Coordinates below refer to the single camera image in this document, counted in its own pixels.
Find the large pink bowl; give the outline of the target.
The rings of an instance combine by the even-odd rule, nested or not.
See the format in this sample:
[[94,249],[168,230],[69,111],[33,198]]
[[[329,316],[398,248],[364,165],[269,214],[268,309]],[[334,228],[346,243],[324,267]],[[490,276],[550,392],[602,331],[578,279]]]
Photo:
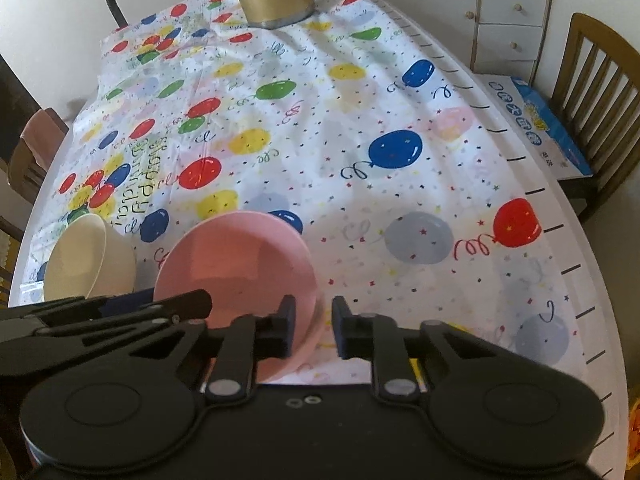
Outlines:
[[257,370],[261,382],[279,380],[310,358],[323,332],[321,294],[302,234],[302,220],[287,210],[239,210],[207,219],[165,258],[154,299],[203,289],[212,300],[207,326],[219,328],[244,314],[270,315],[292,296],[291,355],[262,361]]

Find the cream bowl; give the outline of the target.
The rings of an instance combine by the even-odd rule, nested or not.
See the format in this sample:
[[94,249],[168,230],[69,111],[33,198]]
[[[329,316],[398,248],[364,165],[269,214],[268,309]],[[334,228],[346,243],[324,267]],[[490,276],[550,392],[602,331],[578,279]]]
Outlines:
[[85,214],[54,245],[44,274],[43,299],[129,294],[136,273],[136,255],[128,238],[97,214]]

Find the wooden chair near left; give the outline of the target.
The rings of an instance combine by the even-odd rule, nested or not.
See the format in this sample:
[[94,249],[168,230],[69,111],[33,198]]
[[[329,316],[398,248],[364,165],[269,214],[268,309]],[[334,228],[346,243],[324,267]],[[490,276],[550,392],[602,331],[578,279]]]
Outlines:
[[9,296],[18,252],[24,233],[5,218],[0,218],[0,304],[9,305]]

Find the wooden chair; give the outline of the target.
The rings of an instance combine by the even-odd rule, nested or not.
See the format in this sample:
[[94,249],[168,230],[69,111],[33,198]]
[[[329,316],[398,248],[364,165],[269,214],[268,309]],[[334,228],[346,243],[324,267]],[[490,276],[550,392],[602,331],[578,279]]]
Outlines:
[[14,192],[35,203],[43,180],[68,131],[51,107],[38,110],[25,125],[8,163],[8,183]]
[[9,305],[9,296],[18,252],[24,233],[5,218],[0,218],[0,304]]
[[549,107],[591,174],[562,189],[594,215],[639,166],[639,51],[612,27],[575,13]]

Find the wooden chair far left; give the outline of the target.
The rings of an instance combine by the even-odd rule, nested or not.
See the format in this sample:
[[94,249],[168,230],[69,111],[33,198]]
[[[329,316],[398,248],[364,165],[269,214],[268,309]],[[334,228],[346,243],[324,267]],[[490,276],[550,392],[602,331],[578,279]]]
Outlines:
[[43,180],[68,131],[51,107],[38,110],[25,125],[8,163],[8,183],[14,192],[35,203]]

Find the balloon pattern tablecloth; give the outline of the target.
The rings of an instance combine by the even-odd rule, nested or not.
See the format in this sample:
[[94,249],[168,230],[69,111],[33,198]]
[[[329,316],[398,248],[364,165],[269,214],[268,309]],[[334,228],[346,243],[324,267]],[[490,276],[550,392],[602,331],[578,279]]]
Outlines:
[[483,88],[382,2],[316,3],[265,30],[239,0],[184,0],[109,34],[23,283],[87,214],[129,240],[147,288],[183,234],[254,210],[299,232],[324,296],[584,376],[547,222]]

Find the pink cloth on chair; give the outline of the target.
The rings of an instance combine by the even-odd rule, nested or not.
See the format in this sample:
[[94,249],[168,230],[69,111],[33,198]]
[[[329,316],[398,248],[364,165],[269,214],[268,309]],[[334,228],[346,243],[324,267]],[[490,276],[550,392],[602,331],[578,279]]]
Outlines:
[[48,107],[29,118],[21,138],[32,152],[36,164],[48,171],[67,131],[68,125],[53,108]]

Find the blue white cardboard box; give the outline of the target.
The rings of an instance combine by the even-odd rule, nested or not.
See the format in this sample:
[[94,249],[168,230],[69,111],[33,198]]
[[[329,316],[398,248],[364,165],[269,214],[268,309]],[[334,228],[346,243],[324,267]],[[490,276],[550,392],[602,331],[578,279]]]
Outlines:
[[518,133],[534,148],[558,180],[592,176],[592,170],[547,101],[524,79],[478,75],[518,125]]

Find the orange toy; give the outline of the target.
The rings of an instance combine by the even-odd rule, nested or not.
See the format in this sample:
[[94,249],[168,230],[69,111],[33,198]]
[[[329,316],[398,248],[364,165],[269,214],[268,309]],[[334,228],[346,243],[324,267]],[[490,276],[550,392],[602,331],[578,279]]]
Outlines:
[[639,463],[640,455],[640,400],[631,405],[628,419],[627,468],[632,469]]

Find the wooden chair right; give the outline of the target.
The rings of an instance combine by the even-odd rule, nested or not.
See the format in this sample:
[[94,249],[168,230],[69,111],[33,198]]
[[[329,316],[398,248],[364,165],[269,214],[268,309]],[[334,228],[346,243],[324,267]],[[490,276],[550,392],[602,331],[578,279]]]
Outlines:
[[639,166],[639,51],[612,27],[575,13],[549,107],[591,174],[562,189],[594,215]]

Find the white drawer cabinet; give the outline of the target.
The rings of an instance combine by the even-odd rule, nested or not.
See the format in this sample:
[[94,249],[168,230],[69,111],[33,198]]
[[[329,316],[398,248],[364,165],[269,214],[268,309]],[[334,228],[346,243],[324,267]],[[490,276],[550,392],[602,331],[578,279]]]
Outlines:
[[551,0],[384,0],[477,74],[533,82]]

